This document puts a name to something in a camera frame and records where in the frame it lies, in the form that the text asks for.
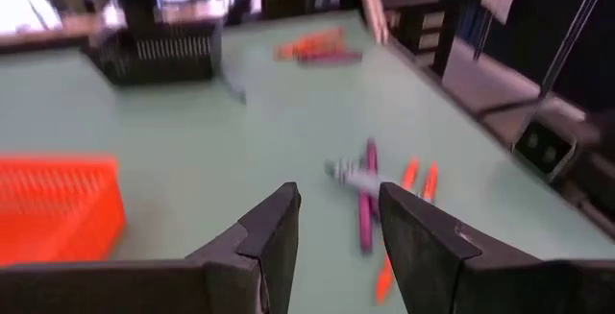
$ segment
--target orange plastic basket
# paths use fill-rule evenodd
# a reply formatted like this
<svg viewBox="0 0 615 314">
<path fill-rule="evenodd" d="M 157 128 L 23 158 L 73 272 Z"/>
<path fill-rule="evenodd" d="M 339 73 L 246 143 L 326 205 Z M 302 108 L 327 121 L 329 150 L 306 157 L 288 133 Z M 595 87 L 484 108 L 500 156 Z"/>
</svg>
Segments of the orange plastic basket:
<svg viewBox="0 0 615 314">
<path fill-rule="evenodd" d="M 112 157 L 0 157 L 0 265 L 101 260 L 125 224 Z"/>
</svg>

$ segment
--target gray floor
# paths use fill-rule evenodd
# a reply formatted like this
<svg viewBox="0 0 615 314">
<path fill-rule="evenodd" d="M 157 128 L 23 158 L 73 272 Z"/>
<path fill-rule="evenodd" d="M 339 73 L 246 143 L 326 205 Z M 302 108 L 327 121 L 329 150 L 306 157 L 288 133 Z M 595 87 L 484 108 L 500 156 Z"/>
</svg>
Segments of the gray floor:
<svg viewBox="0 0 615 314">
<path fill-rule="evenodd" d="M 538 85 L 518 72 L 481 55 L 473 60 L 474 49 L 456 39 L 444 74 L 445 90 L 472 114 L 501 104 L 532 100 L 539 93 Z M 539 108 L 531 104 L 517 109 L 492 113 L 481 122 L 505 146 L 515 139 L 527 119 Z M 575 120 L 584 119 L 579 109 L 554 97 L 549 97 L 541 109 L 558 109 Z"/>
</svg>

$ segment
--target metal frame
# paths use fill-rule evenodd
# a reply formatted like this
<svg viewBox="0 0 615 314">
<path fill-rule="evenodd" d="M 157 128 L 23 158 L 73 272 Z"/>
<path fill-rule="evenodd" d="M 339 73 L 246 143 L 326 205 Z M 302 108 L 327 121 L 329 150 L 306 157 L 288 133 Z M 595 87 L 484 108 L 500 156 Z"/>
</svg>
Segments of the metal frame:
<svg viewBox="0 0 615 314">
<path fill-rule="evenodd" d="M 484 49 L 484 44 L 487 42 L 489 31 L 491 31 L 492 22 L 493 14 L 490 11 L 485 10 L 485 14 L 482 16 L 482 20 L 480 21 L 479 43 L 477 44 L 476 49 L 474 49 L 473 60 L 479 60 L 482 50 Z"/>
<path fill-rule="evenodd" d="M 585 27 L 585 23 L 587 22 L 589 15 L 591 15 L 592 11 L 594 10 L 594 7 L 596 6 L 597 2 L 598 0 L 583 0 L 582 1 L 580 7 L 578 8 L 577 14 L 575 15 L 575 18 L 570 24 L 570 27 L 568 29 L 566 36 L 562 39 L 559 49 L 557 50 L 557 52 L 555 53 L 555 56 L 553 57 L 551 65 L 549 66 L 549 69 L 547 70 L 547 73 L 545 74 L 545 77 L 543 78 L 542 82 L 539 84 L 540 92 L 538 93 L 538 96 L 534 98 L 518 101 L 518 102 L 506 103 L 502 105 L 485 108 L 479 111 L 478 115 L 480 117 L 485 117 L 491 113 L 503 112 L 509 109 L 516 109 L 516 108 L 524 107 L 527 105 L 536 104 L 544 100 L 549 95 L 549 93 L 552 92 L 555 82 L 557 80 L 557 77 L 559 76 L 559 73 L 561 72 L 562 67 L 564 66 L 566 60 L 568 59 L 568 55 L 570 54 L 573 47 L 575 46 L 578 36 L 583 31 Z M 484 42 L 486 41 L 488 37 L 489 28 L 491 26 L 491 20 L 489 20 L 487 27 L 485 27 L 486 31 L 484 32 L 484 35 L 482 34 L 482 30 L 483 30 L 482 26 L 483 25 L 481 25 L 482 37 L 480 38 L 479 46 L 477 46 L 477 50 L 475 51 L 475 55 L 474 55 L 475 60 L 477 60 L 480 57 L 480 54 L 482 53 L 482 50 L 484 48 Z"/>
</svg>

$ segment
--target light green table surface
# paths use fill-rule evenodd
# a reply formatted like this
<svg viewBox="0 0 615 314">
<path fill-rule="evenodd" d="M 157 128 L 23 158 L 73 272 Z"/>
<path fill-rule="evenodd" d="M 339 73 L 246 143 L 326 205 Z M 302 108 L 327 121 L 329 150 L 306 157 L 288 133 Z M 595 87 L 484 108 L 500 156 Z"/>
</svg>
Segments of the light green table surface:
<svg viewBox="0 0 615 314">
<path fill-rule="evenodd" d="M 304 69 L 272 58 L 275 45 L 345 26 L 362 64 Z M 112 90 L 76 52 L 0 61 L 0 150 L 111 153 L 128 228 L 116 259 L 183 257 L 285 181 L 303 196 L 291 313 L 402 313 L 396 291 L 373 305 L 383 258 L 359 252 L 357 195 L 326 177 L 326 158 L 356 157 L 370 135 L 381 173 L 397 178 L 411 156 L 432 161 L 437 206 L 540 258 L 615 257 L 615 245 L 351 13 L 229 31 L 230 81 L 247 104 L 212 86 Z"/>
</svg>

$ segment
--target black wire basket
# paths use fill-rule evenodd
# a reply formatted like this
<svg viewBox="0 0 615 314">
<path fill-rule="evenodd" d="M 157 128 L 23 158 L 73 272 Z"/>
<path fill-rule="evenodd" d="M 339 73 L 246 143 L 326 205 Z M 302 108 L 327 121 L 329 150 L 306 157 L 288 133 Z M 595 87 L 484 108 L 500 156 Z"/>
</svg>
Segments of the black wire basket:
<svg viewBox="0 0 615 314">
<path fill-rule="evenodd" d="M 306 0 L 262 0 L 265 19 L 277 19 L 306 14 Z"/>
<path fill-rule="evenodd" d="M 119 29 L 86 49 L 117 86 L 205 82 L 219 70 L 221 20 Z"/>
</svg>

